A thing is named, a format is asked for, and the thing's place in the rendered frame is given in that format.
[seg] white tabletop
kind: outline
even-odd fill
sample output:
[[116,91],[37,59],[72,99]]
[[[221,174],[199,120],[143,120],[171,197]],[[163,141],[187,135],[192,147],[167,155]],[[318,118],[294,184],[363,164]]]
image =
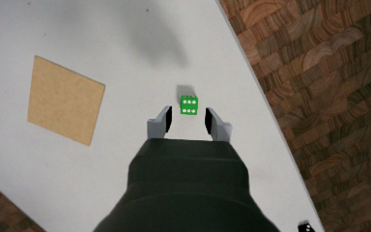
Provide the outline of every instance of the white tabletop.
[[[0,190],[45,230],[92,231],[126,191],[147,120],[172,105],[165,137],[212,140],[213,108],[267,218],[324,231],[217,1],[6,0],[0,32]],[[105,84],[90,147],[27,122],[35,55]],[[193,86],[197,116],[180,115],[180,85]]]

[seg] wooden floor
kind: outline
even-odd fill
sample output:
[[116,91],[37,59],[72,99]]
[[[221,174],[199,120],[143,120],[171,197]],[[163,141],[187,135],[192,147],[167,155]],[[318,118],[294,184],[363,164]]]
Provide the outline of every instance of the wooden floor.
[[371,231],[371,0],[220,0],[326,231]]
[[0,232],[44,232],[0,192]]

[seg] cardboard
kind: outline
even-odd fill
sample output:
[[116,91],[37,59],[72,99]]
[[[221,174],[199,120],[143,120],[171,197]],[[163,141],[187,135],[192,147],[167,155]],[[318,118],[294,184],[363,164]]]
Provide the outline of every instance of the cardboard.
[[35,56],[28,122],[89,146],[105,86]]

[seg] green cube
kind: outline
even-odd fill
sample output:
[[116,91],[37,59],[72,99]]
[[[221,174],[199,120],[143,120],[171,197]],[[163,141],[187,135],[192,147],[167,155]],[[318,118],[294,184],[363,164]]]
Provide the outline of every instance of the green cube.
[[197,115],[198,99],[196,96],[181,97],[181,114]]

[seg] white table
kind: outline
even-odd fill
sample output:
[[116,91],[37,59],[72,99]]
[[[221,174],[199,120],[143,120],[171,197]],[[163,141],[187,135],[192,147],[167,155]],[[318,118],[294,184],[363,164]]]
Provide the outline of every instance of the white table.
[[[324,231],[267,101],[217,1],[43,1],[0,4],[0,190],[47,231],[92,231],[126,191],[146,122],[167,104],[167,138],[212,140],[211,107],[251,195],[281,231]],[[92,145],[27,122],[34,55],[105,84]],[[178,85],[199,98],[180,115]]]

